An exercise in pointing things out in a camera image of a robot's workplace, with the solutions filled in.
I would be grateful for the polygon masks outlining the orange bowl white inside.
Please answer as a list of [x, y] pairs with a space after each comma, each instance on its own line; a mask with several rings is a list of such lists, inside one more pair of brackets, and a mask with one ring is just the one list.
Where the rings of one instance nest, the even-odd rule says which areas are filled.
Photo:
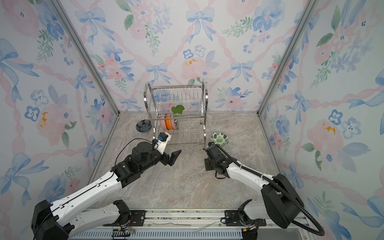
[[173, 130], [172, 120], [169, 115], [165, 115], [165, 125], [167, 130], [169, 131]]

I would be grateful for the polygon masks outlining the steel wire dish rack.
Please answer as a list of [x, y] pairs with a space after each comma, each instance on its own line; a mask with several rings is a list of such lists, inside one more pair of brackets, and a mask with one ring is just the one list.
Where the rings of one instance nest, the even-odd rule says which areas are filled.
[[207, 146], [208, 89], [198, 85], [157, 86], [145, 84], [144, 104], [152, 123], [153, 139], [161, 132], [171, 135], [169, 145]]

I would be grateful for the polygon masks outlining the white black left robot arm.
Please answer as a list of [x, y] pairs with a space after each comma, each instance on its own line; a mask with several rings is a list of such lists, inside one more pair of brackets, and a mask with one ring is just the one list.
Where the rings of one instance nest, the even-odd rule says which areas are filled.
[[68, 240], [81, 232], [99, 227], [126, 226], [134, 219], [123, 200], [88, 211], [87, 208], [104, 197], [117, 192], [157, 163], [173, 166], [181, 151], [165, 153], [167, 142], [142, 141], [122, 162], [105, 175], [62, 199], [50, 203], [43, 200], [35, 206], [31, 229], [35, 240]]

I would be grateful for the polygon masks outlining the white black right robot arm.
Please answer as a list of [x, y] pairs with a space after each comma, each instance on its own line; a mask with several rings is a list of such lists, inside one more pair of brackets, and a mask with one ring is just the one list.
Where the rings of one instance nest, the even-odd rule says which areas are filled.
[[270, 219], [280, 228], [286, 229], [301, 212], [288, 197], [273, 186], [273, 183], [277, 184], [303, 206], [303, 201], [284, 175], [272, 176], [251, 169], [212, 142], [205, 152], [208, 156], [205, 159], [207, 171], [215, 171], [216, 175], [237, 180], [261, 195], [261, 200], [247, 200], [238, 208], [242, 224], [249, 226], [258, 219]]

